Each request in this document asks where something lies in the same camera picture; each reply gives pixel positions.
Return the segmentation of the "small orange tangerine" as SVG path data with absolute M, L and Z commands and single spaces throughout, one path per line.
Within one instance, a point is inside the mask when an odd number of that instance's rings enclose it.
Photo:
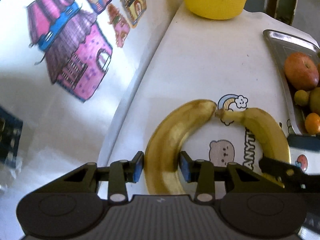
M 319 115 L 310 113 L 304 121 L 305 129 L 310 135 L 317 135 L 320 133 Z

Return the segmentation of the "yellow banana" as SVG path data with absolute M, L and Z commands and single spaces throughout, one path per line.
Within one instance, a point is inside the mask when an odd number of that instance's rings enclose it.
M 287 138 L 274 118 L 260 108 L 247 108 L 243 111 L 218 109 L 212 114 L 222 122 L 236 122 L 247 128 L 259 142 L 263 156 L 291 163 L 291 154 Z

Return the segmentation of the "brown spotted banana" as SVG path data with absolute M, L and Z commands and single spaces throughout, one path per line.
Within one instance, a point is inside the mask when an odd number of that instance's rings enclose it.
M 189 101 L 172 111 L 157 126 L 144 154 L 144 174 L 149 194 L 185 194 L 177 171 L 178 154 L 186 139 L 211 119 L 216 108 L 212 100 Z

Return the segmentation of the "small brown longan fruit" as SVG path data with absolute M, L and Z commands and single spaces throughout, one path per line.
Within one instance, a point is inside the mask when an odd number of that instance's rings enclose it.
M 298 90 L 295 92 L 294 101 L 299 106 L 306 106 L 309 103 L 310 92 L 305 90 Z

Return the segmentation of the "brown kiwi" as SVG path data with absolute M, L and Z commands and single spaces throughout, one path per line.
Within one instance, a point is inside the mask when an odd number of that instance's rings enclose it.
M 320 88 L 317 87 L 310 92 L 309 105 L 313 113 L 320 115 Z

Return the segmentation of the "red apple front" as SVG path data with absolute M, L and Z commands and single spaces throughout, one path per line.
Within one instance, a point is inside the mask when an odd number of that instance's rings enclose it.
M 318 85 L 318 69 L 311 57 L 305 53 L 291 53 L 284 62 L 284 72 L 296 90 L 313 90 Z

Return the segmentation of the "metal tray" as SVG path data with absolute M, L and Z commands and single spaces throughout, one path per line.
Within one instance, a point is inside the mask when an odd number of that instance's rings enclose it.
M 319 126 L 319 46 L 271 29 L 263 36 L 283 83 L 292 129 L 310 134 Z

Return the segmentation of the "houses drawing paper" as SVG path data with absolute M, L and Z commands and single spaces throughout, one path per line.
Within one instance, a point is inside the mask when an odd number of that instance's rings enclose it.
M 1 0 L 1 107 L 20 119 L 5 162 L 97 160 L 182 0 Z

